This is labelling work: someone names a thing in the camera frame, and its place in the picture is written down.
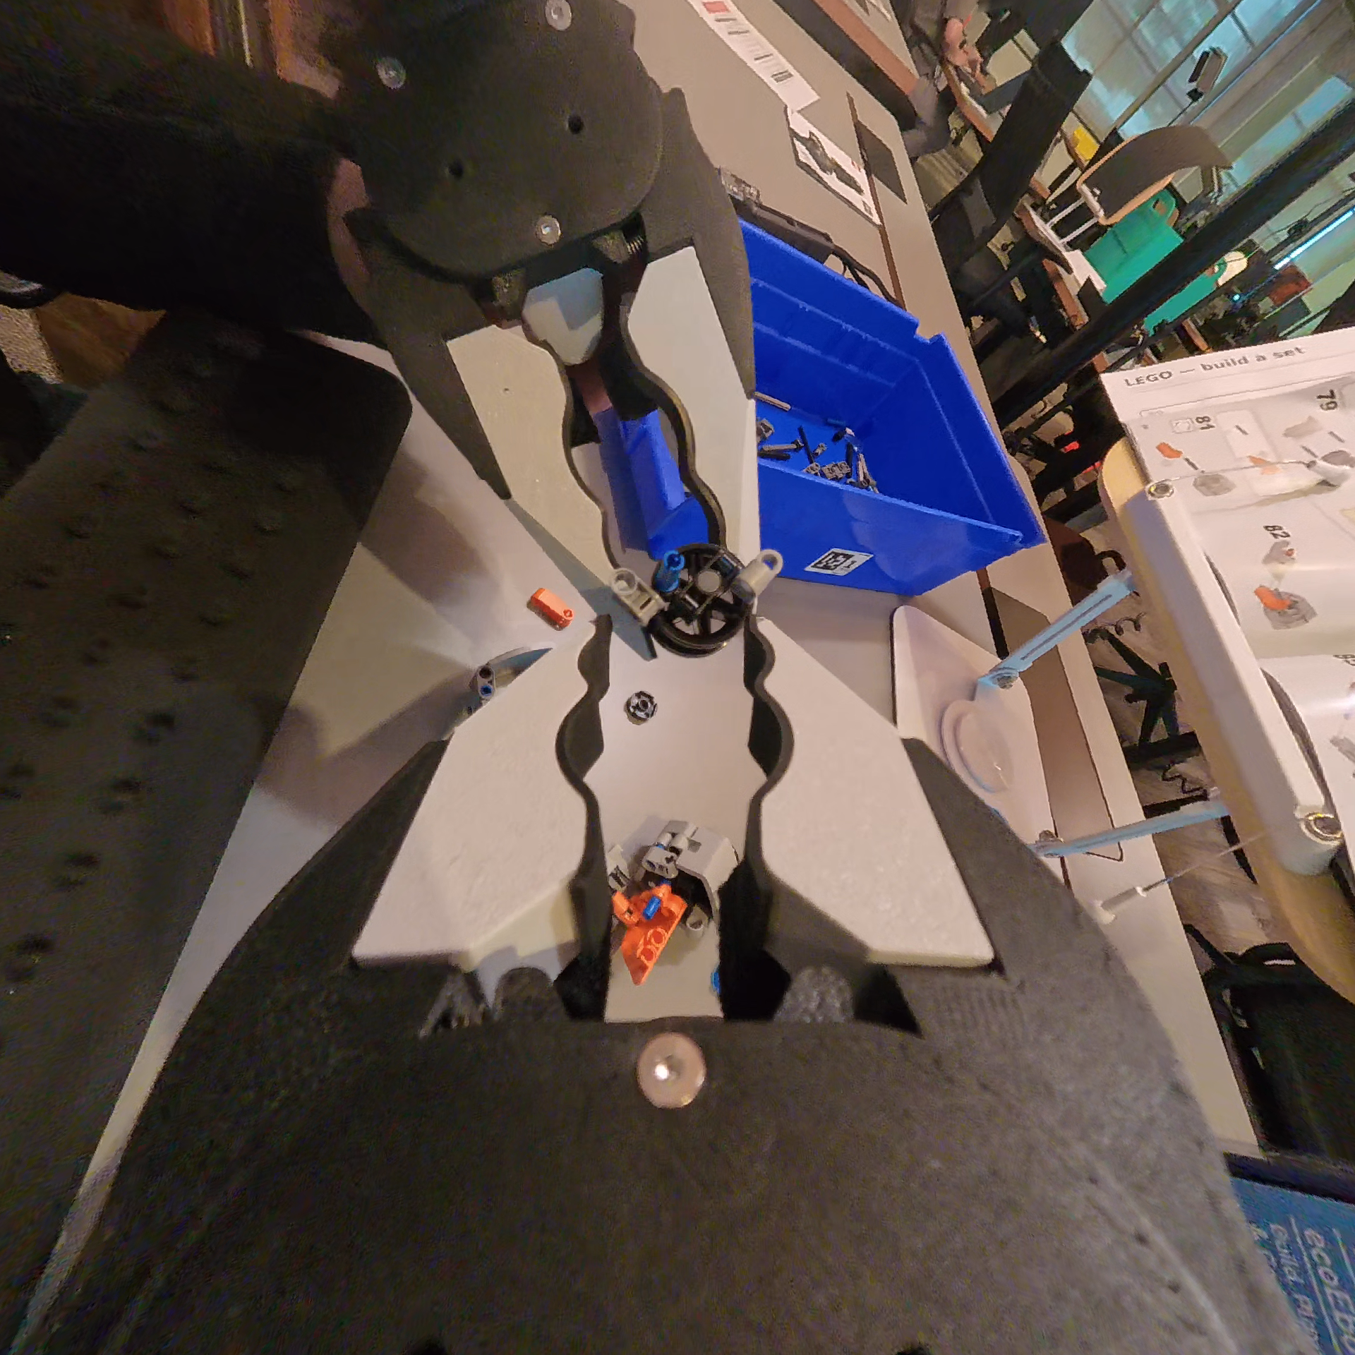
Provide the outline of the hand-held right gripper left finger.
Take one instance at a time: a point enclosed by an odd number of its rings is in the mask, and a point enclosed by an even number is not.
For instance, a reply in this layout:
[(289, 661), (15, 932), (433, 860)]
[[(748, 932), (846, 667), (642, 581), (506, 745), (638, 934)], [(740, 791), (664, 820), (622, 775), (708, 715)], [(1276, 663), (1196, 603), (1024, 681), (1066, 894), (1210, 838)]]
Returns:
[(588, 695), (580, 663), (612, 619), (496, 673), (496, 693), (455, 727), (353, 956), (363, 964), (518, 962), (558, 972), (580, 950), (570, 882), (586, 846), (586, 801), (558, 737)]

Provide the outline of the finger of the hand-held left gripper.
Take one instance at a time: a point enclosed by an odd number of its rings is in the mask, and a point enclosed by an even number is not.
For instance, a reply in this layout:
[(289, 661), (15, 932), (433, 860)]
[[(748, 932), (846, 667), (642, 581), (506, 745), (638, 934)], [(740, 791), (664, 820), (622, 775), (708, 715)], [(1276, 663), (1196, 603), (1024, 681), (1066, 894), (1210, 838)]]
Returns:
[(688, 489), (718, 517), (724, 547), (760, 551), (754, 399), (694, 245), (648, 261), (626, 317), (638, 367), (670, 397)]
[(512, 491), (508, 507), (592, 611), (614, 619), (616, 637), (654, 661), (654, 641), (612, 589), (638, 555), (620, 545), (598, 437), (572, 443), (580, 403), (568, 375), (516, 325), (465, 333), (449, 351)]

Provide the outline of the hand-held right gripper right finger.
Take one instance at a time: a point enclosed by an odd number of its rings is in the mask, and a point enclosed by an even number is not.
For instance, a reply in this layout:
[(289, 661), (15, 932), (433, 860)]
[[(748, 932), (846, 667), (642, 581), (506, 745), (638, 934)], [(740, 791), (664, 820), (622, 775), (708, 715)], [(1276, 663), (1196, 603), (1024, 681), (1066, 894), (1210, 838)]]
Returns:
[(754, 711), (780, 737), (746, 858), (788, 972), (982, 968), (996, 950), (894, 723), (776, 623), (754, 619)]

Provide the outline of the grey curved panel block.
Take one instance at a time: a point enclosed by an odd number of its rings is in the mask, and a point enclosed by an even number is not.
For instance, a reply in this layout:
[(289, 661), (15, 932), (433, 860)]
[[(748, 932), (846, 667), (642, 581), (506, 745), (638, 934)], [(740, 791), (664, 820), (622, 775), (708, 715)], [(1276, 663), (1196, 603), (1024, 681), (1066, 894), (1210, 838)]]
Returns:
[(514, 651), (502, 651), (489, 663), (475, 667), (471, 671), (467, 689), (453, 705), (453, 715), (445, 737), (451, 739), (467, 723), (467, 719), (487, 707), (498, 691), (512, 685), (526, 669), (530, 669), (550, 651), (550, 647), (520, 647)]

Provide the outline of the grey block module orange part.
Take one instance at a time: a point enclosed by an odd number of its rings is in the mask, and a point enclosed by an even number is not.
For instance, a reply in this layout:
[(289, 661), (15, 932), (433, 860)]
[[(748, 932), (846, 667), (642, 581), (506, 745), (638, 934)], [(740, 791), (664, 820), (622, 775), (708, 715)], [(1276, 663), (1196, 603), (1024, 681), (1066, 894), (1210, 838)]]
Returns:
[(644, 842), (606, 848), (612, 954), (644, 984), (678, 934), (716, 930), (722, 888), (740, 862), (736, 844), (696, 820), (660, 820)]

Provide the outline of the black round core blue pin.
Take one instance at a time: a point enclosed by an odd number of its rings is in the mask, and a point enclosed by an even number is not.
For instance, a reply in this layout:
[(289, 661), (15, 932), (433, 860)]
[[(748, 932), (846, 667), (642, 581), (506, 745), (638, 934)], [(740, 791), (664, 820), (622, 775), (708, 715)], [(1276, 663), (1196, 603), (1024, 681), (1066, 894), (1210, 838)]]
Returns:
[(776, 549), (744, 563), (718, 543), (692, 543), (666, 551), (648, 579), (630, 567), (614, 569), (610, 587), (656, 645), (704, 657), (738, 635), (782, 567), (784, 555)]

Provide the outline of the small dark block parts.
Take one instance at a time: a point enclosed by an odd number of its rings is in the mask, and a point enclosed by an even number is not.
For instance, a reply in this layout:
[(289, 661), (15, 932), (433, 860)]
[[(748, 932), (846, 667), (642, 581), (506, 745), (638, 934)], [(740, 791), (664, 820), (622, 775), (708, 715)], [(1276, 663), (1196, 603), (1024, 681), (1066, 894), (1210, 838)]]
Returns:
[(782, 397), (754, 393), (754, 441), (764, 465), (882, 493), (858, 433), (840, 419), (810, 413)]

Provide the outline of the black and white sheet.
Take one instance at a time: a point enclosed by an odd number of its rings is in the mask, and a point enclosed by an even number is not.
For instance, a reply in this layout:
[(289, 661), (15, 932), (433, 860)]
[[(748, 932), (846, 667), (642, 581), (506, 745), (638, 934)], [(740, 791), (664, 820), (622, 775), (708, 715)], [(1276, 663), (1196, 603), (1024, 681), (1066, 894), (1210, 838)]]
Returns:
[(880, 227), (882, 217), (866, 167), (810, 123), (802, 111), (786, 109), (788, 135), (798, 165), (818, 183)]

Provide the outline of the blue plastic bin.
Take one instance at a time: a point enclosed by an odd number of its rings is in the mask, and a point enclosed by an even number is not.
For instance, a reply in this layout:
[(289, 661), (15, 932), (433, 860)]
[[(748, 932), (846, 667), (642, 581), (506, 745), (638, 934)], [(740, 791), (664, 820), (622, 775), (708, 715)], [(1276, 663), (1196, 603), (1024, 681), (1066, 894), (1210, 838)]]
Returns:
[[(782, 575), (924, 595), (1042, 541), (1026, 491), (946, 335), (740, 219), (754, 319), (754, 393), (848, 423), (882, 493), (758, 467), (760, 549)], [(592, 415), (620, 545), (638, 565), (718, 543), (686, 485), (670, 411)]]

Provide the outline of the white zip tie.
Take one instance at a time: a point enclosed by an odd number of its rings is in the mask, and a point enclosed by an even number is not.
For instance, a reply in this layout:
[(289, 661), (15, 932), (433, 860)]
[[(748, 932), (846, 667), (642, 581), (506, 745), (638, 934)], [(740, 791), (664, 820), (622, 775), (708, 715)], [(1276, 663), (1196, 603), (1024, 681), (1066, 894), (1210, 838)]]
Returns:
[(1098, 916), (1100, 922), (1110, 924), (1114, 922), (1128, 906), (1136, 904), (1138, 900), (1146, 898), (1150, 892), (1176, 882), (1182, 876), (1188, 876), (1190, 872), (1200, 870), (1204, 864), (1212, 864), (1214, 860), (1222, 860), (1226, 854), (1238, 854), (1238, 850), (1246, 850), (1246, 846), (1254, 844), (1256, 840), (1264, 838), (1266, 832), (1252, 832), (1246, 836), (1240, 836), (1238, 840), (1228, 840), (1220, 850), (1206, 854), (1204, 858), (1186, 864), (1182, 868), (1170, 870), (1168, 874), (1162, 874), (1150, 882), (1144, 884), (1134, 884), (1130, 888), (1124, 888), (1122, 892), (1112, 894), (1110, 898), (1104, 900), (1094, 900), (1090, 902), (1090, 908), (1094, 916)]

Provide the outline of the white printed paper sheet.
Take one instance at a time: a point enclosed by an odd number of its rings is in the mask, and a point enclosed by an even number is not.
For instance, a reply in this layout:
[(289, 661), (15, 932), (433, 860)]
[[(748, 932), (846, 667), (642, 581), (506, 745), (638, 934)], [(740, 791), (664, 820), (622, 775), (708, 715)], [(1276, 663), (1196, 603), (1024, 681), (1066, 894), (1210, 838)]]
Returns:
[(780, 97), (786, 109), (800, 113), (820, 101), (818, 89), (736, 1), (690, 1), (688, 5)]

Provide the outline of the small black mat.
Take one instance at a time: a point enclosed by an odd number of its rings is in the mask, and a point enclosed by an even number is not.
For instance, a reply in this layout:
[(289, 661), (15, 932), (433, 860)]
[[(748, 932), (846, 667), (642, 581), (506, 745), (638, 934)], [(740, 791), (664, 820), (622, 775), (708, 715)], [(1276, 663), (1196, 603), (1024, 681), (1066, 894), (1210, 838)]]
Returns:
[(854, 129), (872, 183), (888, 187), (900, 201), (908, 201), (908, 191), (890, 143), (858, 117), (854, 117)]

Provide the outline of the black high back chair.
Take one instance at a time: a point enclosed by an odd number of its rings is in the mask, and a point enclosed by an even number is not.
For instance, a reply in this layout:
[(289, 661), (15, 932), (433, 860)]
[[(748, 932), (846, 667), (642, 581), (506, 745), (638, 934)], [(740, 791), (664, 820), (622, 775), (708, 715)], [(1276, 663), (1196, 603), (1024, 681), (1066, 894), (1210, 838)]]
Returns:
[(1092, 73), (1062, 43), (1040, 51), (978, 165), (994, 213), (1012, 211), (1032, 187), (1090, 81)]

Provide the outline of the blue robot kit box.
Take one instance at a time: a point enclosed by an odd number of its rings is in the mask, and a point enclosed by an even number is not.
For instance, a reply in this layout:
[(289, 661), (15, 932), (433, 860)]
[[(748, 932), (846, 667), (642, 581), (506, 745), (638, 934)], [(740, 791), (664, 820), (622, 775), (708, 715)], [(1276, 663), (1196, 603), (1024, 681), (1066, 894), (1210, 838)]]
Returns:
[(1354, 1170), (1318, 1158), (1228, 1156), (1252, 1236), (1316, 1352), (1354, 1350)]

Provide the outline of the black cabled adapter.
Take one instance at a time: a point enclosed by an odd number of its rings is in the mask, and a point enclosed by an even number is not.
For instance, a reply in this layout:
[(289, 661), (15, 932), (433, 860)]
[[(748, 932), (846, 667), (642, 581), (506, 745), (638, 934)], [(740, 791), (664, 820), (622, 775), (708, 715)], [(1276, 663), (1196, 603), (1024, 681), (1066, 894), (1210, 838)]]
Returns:
[(774, 209), (764, 201), (760, 189), (754, 183), (736, 175), (728, 167), (720, 167), (718, 173), (742, 221), (762, 229), (786, 245), (796, 247), (814, 261), (824, 265), (838, 263), (842, 275), (848, 279), (854, 279), (862, 287), (884, 299), (890, 299), (896, 305), (904, 305), (904, 301), (888, 287), (888, 281), (882, 279), (878, 271), (856, 259), (846, 247), (838, 245), (828, 231), (804, 223), (786, 211)]

